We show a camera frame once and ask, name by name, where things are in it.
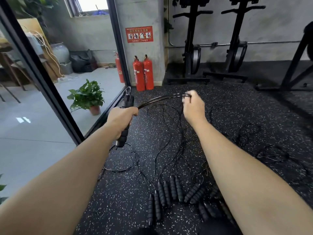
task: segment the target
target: concrete pillar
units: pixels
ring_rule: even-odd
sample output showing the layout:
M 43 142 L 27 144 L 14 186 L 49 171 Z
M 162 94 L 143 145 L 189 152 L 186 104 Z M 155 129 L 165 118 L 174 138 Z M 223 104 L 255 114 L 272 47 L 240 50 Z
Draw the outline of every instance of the concrete pillar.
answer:
M 153 64 L 154 85 L 161 86 L 165 74 L 163 0 L 115 0 L 115 4 L 132 85 L 135 86 L 134 55 L 140 61 L 148 55 Z M 127 43 L 125 28 L 141 26 L 152 26 L 153 42 Z

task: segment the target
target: black equipment stand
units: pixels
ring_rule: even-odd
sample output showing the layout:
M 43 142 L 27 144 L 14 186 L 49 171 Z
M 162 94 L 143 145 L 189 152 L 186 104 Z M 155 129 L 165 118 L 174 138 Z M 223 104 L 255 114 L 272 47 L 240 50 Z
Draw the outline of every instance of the black equipment stand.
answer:
M 265 9 L 266 6 L 252 6 L 247 7 L 248 2 L 252 2 L 252 4 L 256 4 L 259 2 L 259 0 L 230 0 L 232 2 L 232 5 L 239 4 L 238 9 L 231 9 L 227 11 L 222 11 L 221 14 L 231 13 L 235 12 L 237 14 L 234 30 L 233 30 L 233 36 L 230 41 L 230 47 L 227 50 L 227 56 L 226 56 L 226 72 L 237 72 L 239 68 L 241 67 L 241 64 L 244 60 L 246 51 L 247 51 L 247 42 L 246 41 L 240 41 L 239 39 L 239 33 L 242 26 L 242 22 L 244 20 L 245 13 L 248 11 L 251 11 L 253 9 Z M 215 72 L 203 72 L 203 75 L 205 76 L 214 76 L 217 79 L 223 80 L 224 78 L 233 78 L 233 79 L 241 79 L 242 83 L 244 83 L 248 77 L 246 76 L 238 76 L 238 75 L 231 75 L 227 73 L 215 73 Z
M 304 50 L 307 47 L 307 53 L 311 61 L 313 61 L 313 22 L 308 24 L 304 28 L 303 38 L 298 46 L 297 51 L 292 59 L 292 62 L 287 70 L 287 73 L 280 85 L 280 87 L 267 87 L 262 88 L 256 86 L 256 90 L 260 91 L 313 91 L 313 89 L 309 89 L 306 87 L 306 84 L 301 89 L 292 89 L 297 83 L 303 80 L 306 76 L 313 73 L 313 65 L 297 76 L 295 79 L 292 79 L 292 75 L 295 73 L 295 70 L 299 64 L 299 61 L 303 55 Z
M 203 76 L 202 78 L 192 77 L 194 76 L 200 65 L 201 58 L 201 48 L 199 45 L 193 45 L 194 39 L 194 31 L 196 25 L 196 19 L 198 15 L 201 14 L 212 14 L 213 11 L 198 11 L 198 6 L 205 7 L 210 0 L 180 0 L 179 4 L 182 8 L 186 8 L 190 6 L 189 13 L 180 13 L 177 15 L 173 15 L 173 18 L 177 18 L 180 16 L 185 16 L 189 18 L 188 23 L 188 32 L 187 39 L 185 41 L 185 52 L 183 54 L 184 57 L 184 72 L 181 78 L 168 78 L 167 83 L 170 84 L 172 82 L 178 83 L 187 83 L 187 82 L 205 82 L 208 83 L 210 81 L 209 78 Z

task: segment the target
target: black door frame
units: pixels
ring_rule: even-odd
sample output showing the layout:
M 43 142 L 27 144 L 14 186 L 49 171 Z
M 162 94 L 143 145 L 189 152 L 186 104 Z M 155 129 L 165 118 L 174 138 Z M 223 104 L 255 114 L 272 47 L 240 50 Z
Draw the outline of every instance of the black door frame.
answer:
M 119 52 L 124 81 L 126 84 L 126 86 L 124 87 L 125 89 L 127 86 L 130 86 L 130 79 L 127 70 L 124 47 L 121 40 L 121 32 L 119 29 L 115 0 L 107 1 L 109 9 L 111 9 L 109 11 L 110 19 L 113 27 L 117 50 Z M 39 57 L 35 53 L 32 45 L 28 41 L 24 31 L 22 30 L 6 0 L 1 0 L 0 2 L 0 23 L 3 26 L 2 32 L 12 45 L 13 49 L 16 51 L 16 54 L 19 56 L 20 60 L 25 64 L 25 68 L 28 74 L 38 86 L 41 93 L 53 109 L 54 113 L 57 115 L 58 119 L 61 121 L 63 127 L 66 129 L 74 143 L 76 145 L 79 145 L 85 140 L 85 138 L 87 138 L 90 134 L 92 134 L 96 129 L 98 129 L 106 122 L 108 112 L 111 110 L 111 108 L 115 107 L 119 103 L 122 98 L 124 89 L 116 96 L 116 98 L 111 102 L 106 111 L 100 116 L 97 122 L 84 136 L 80 131 L 78 125 L 76 124 L 75 120 L 73 119 L 67 106 L 65 105 L 63 99 L 61 98 L 60 94 L 58 93 L 52 80 L 50 79 L 46 69 L 42 65 Z

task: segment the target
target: metal pipe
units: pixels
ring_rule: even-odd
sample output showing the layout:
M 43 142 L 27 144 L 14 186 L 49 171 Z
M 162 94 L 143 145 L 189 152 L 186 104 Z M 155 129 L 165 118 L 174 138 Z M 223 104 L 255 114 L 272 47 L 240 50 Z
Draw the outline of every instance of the metal pipe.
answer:
M 167 19 L 170 20 L 170 0 L 167 0 Z M 170 44 L 170 46 L 166 46 L 165 48 L 184 48 L 185 46 L 176 46 L 171 43 L 170 41 L 170 31 L 167 33 L 167 41 Z M 267 41 L 267 42 L 249 42 L 248 44 L 265 44 L 265 43 L 300 43 L 300 40 L 298 41 Z M 203 43 L 200 44 L 200 47 L 210 47 L 213 43 Z M 224 43 L 224 44 L 218 44 L 217 46 L 228 46 L 230 43 Z

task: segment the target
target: black garbage bag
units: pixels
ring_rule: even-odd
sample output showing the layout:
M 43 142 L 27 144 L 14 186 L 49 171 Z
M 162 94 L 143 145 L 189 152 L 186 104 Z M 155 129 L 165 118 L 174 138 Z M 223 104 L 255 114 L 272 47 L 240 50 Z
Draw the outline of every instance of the black garbage bag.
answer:
M 73 71 L 76 73 L 92 72 L 98 68 L 97 61 L 92 56 L 91 50 L 71 51 L 69 59 L 72 62 Z

